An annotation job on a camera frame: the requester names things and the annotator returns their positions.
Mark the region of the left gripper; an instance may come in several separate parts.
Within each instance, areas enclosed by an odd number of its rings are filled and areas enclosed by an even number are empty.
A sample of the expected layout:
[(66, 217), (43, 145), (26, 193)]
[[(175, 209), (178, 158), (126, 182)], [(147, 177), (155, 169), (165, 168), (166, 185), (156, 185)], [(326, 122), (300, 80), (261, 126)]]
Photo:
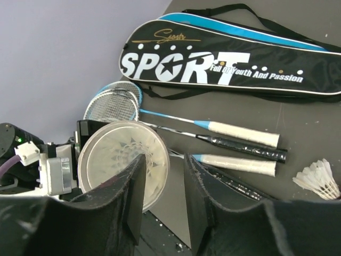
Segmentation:
[[(48, 143), (44, 145), (40, 145), (40, 158), (55, 158), (55, 157), (67, 157), (70, 159), (71, 168), (72, 168), (72, 191), (69, 194), (57, 195), (53, 197), (76, 197), (82, 194), (81, 189), (79, 188), (78, 182), (78, 174), (77, 174), (77, 164), (78, 157), (80, 151), (85, 146), (85, 143), (88, 141), (91, 135), (96, 131), (96, 122), (90, 120), (80, 120), (76, 123), (76, 130), (74, 135), (65, 143), (62, 144), (54, 144)], [(43, 192), (40, 187), (42, 195), (48, 196), (45, 192)]]

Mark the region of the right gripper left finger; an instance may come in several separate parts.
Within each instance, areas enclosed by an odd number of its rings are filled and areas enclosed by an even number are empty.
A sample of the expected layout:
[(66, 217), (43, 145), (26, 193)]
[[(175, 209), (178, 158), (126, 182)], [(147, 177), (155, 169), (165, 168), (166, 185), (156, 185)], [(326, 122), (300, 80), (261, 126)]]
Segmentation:
[(1, 198), (1, 255), (133, 255), (139, 243), (146, 159), (69, 202)]

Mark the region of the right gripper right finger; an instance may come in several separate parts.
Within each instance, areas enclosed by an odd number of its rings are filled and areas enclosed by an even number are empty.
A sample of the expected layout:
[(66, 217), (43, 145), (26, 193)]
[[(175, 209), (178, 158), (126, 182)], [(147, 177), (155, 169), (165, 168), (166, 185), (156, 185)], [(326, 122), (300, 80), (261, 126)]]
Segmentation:
[(184, 157), (193, 255), (340, 255), (340, 201), (252, 200)]

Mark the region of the black shuttlecock tube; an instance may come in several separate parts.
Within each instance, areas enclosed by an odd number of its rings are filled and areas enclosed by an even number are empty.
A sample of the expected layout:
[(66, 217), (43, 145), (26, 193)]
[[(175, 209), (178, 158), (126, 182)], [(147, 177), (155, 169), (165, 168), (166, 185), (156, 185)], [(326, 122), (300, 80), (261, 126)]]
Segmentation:
[(139, 154), (145, 156), (143, 211), (161, 198), (170, 170), (168, 149), (152, 128), (137, 121), (116, 121), (99, 128), (78, 158), (77, 175), (83, 193), (118, 175)]

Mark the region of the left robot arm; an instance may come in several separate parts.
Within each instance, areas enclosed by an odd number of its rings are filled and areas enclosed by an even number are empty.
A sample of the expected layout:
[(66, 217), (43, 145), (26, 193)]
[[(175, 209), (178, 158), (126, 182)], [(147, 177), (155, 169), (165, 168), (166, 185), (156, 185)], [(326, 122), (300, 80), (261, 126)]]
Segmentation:
[(43, 195), (70, 201), (82, 194), (78, 156), (99, 123), (79, 120), (65, 143), (44, 142), (13, 124), (1, 124), (1, 196)]

